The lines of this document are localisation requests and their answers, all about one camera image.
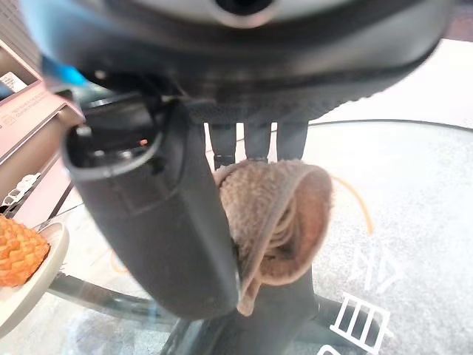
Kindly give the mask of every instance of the shelf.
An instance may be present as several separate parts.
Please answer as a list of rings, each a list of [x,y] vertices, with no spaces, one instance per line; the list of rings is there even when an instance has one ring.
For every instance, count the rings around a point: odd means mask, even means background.
[[[0,90],[3,94],[0,95],[0,105],[20,95],[25,90],[28,90],[32,85],[39,82],[39,79],[36,78],[36,76],[34,76],[27,68],[23,67],[23,65],[21,65],[5,48],[0,47],[0,77],[9,72],[12,72],[27,86],[18,92],[11,93],[11,95],[8,94],[9,90],[3,87],[2,90]]]

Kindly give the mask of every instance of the cloth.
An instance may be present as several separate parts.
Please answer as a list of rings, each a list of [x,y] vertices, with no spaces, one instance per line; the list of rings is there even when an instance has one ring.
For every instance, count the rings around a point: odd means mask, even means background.
[[[261,285],[287,285],[311,266],[330,218],[332,183],[300,160],[245,160],[214,173],[237,245],[238,311],[250,316]]]

